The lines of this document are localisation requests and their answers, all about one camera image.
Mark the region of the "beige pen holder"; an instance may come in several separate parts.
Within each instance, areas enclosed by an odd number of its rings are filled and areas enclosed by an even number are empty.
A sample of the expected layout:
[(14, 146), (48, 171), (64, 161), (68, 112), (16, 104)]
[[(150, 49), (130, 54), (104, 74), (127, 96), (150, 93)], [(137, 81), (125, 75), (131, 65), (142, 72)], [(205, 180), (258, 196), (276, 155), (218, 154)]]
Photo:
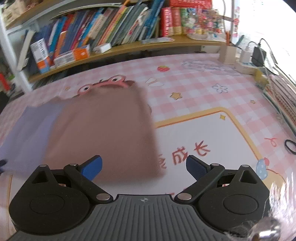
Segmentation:
[(220, 46), (218, 60), (226, 65), (234, 65), (236, 62), (236, 47), (231, 45), (230, 32), (226, 32), (226, 42)]

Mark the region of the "colourful figurine decoration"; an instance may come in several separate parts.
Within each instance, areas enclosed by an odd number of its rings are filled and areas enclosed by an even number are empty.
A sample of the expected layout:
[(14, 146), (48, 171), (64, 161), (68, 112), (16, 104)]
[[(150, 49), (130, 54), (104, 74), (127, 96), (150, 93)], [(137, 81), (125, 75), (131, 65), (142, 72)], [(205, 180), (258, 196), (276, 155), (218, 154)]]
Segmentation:
[(224, 18), (216, 9), (187, 8), (184, 34), (192, 40), (226, 42)]

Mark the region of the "white power strip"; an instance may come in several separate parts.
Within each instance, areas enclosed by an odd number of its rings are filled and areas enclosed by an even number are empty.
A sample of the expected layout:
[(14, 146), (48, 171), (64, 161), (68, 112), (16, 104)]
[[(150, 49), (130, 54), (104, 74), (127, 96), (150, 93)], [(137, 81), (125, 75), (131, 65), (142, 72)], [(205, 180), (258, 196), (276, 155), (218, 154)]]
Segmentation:
[(252, 64), (245, 64), (240, 62), (239, 60), (236, 60), (235, 65), (234, 65), (234, 69), (241, 73), (241, 74), (247, 74), (247, 75), (255, 75), (258, 67), (253, 66)]

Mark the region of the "white charger block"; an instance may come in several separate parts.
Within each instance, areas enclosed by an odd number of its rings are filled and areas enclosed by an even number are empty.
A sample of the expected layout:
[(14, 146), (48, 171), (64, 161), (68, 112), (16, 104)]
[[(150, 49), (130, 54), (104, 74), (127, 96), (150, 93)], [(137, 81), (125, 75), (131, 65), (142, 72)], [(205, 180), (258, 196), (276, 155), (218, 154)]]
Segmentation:
[(103, 54), (103, 53), (109, 51), (111, 48), (112, 48), (112, 46), (110, 43), (105, 43), (105, 44), (101, 44), (99, 46), (96, 46), (93, 49), (93, 52), (96, 54)]

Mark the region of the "red dictionaries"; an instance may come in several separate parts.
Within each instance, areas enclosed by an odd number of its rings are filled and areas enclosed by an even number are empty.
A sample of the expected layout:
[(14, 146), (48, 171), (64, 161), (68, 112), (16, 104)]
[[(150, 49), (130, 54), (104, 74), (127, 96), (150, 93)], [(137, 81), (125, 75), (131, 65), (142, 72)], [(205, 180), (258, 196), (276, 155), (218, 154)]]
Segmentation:
[(212, 1), (169, 1), (161, 9), (161, 37), (192, 34), (199, 28), (198, 17), (212, 7)]

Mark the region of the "wooden white bookshelf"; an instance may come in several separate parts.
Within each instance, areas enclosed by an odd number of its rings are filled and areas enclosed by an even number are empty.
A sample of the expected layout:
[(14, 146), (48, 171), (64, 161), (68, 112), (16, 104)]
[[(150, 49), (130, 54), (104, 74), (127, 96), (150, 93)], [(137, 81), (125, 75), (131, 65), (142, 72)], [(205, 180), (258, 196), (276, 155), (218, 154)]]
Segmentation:
[(1, 48), (17, 86), (101, 58), (225, 42), (211, 1), (1, 1)]

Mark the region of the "pink checkered tablecloth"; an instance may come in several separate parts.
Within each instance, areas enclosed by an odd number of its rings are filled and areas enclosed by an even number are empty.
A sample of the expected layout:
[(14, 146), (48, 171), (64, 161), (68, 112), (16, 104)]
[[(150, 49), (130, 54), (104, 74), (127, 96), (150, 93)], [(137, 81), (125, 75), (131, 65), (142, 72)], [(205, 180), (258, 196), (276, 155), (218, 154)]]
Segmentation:
[[(295, 240), (295, 114), (272, 76), (252, 76), (216, 54), (159, 56), (106, 65), (34, 90), (1, 113), (1, 146), (28, 106), (94, 87), (137, 84), (151, 109), (153, 179), (92, 181), (113, 197), (93, 203), (64, 168), (1, 174), (1, 240)], [(225, 167), (194, 203), (174, 201), (196, 182), (193, 155)]]

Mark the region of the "black power adapter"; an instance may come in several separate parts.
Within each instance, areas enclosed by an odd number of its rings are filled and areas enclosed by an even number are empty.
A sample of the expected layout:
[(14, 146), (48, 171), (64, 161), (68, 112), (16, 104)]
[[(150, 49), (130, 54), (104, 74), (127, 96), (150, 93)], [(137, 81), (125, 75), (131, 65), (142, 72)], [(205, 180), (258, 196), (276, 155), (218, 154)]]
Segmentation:
[(251, 56), (251, 62), (257, 67), (264, 66), (264, 61), (266, 58), (266, 52), (260, 47), (254, 47), (253, 53)]

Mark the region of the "flat orange white box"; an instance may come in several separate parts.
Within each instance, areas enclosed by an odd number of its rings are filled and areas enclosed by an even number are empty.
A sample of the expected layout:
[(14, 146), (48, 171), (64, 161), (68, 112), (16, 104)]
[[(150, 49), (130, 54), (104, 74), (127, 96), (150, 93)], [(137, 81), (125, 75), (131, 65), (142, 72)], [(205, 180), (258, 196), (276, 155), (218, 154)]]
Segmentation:
[(90, 56), (90, 45), (85, 45), (68, 52), (65, 52), (54, 59), (56, 68), (74, 63)]

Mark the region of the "row of colourful books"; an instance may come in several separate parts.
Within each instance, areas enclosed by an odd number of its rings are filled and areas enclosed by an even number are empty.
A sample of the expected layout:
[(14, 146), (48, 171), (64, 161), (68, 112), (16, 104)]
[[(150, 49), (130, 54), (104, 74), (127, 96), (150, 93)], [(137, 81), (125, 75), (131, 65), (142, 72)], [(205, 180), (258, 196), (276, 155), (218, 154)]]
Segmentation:
[(110, 43), (112, 47), (140, 41), (155, 42), (156, 25), (164, 1), (145, 4), (137, 1), (93, 4), (61, 12), (52, 22), (34, 34), (31, 44), (44, 38), (50, 58), (54, 59), (70, 50), (90, 45)]

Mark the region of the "white orange medicine box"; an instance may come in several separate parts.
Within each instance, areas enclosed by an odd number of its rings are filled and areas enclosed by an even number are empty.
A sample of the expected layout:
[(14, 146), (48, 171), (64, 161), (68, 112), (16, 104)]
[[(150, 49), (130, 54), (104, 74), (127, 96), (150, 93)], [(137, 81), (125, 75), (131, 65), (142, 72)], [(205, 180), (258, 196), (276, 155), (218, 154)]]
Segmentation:
[(50, 71), (50, 58), (44, 38), (30, 44), (38, 70), (41, 74)]

